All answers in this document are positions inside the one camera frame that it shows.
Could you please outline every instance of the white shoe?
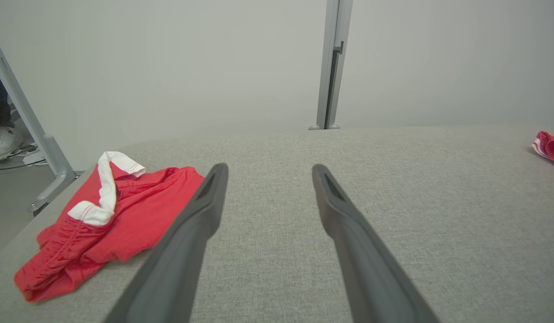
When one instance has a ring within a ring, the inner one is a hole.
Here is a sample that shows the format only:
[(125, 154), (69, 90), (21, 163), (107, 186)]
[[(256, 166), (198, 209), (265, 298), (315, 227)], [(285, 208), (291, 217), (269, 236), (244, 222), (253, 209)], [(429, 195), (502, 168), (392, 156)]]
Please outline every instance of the white shoe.
[(0, 157), (10, 154), (20, 147), (24, 139), (10, 127), (0, 127)]

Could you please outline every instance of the gray table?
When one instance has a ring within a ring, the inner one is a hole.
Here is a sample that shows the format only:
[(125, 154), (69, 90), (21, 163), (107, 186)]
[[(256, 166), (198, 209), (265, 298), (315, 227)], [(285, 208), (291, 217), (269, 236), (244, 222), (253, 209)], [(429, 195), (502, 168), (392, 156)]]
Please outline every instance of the gray table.
[[(554, 163), (542, 127), (406, 127), (187, 137), (121, 149), (148, 171), (229, 166), (195, 322), (347, 322), (333, 242), (311, 167), (326, 165), (445, 322), (554, 322)], [(112, 262), (76, 292), (26, 303), (13, 275), (84, 182), (67, 188), (0, 253), (0, 322), (103, 320), (147, 253)]]

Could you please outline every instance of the white wall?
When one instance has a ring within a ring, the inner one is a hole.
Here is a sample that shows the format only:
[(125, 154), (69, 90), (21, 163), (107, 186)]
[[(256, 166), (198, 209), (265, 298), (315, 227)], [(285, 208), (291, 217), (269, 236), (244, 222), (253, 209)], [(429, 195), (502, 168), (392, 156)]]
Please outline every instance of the white wall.
[(326, 0), (0, 0), (0, 46), (44, 130), (84, 170), (145, 140), (308, 129), (325, 9)]
[(353, 0), (346, 55), (341, 128), (554, 124), (554, 0)]

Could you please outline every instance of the cable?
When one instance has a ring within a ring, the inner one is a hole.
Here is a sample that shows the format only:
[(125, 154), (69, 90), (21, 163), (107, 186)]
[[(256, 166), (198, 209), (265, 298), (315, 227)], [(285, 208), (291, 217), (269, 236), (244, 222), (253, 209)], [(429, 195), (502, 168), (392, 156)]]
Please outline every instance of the cable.
[(14, 166), (14, 167), (8, 167), (8, 168), (0, 168), (0, 171), (12, 170), (12, 169), (14, 169), (14, 168), (22, 168), (22, 167), (26, 167), (26, 166), (30, 166), (30, 165), (35, 165), (35, 164), (37, 164), (37, 163), (42, 163), (42, 162), (45, 162), (45, 159), (38, 160), (38, 161), (36, 161), (36, 162), (29, 163), (29, 164), (25, 164), (25, 165)]
[(14, 157), (14, 156), (25, 157), (25, 156), (31, 155), (31, 153), (36, 153), (37, 151), (39, 151), (39, 148), (34, 146), (34, 145), (23, 145), (22, 147), (17, 148), (16, 150), (12, 151), (11, 153), (0, 157), (0, 162), (1, 163), (6, 163), (10, 159), (12, 159), (12, 157)]

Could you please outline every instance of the red fabric with white trim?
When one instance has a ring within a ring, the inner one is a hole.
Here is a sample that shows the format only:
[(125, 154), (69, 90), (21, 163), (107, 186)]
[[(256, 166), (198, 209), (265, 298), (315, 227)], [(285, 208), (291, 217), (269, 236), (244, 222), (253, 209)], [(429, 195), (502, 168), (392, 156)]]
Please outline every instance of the red fabric with white trim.
[(203, 182), (192, 167), (145, 168), (106, 152), (57, 222), (37, 237), (40, 251), (14, 276), (28, 302), (72, 292), (105, 262), (153, 248)]
[(534, 151), (536, 151), (538, 155), (554, 162), (554, 135), (540, 131), (538, 135), (536, 135), (536, 140), (532, 144), (532, 148), (534, 148)]

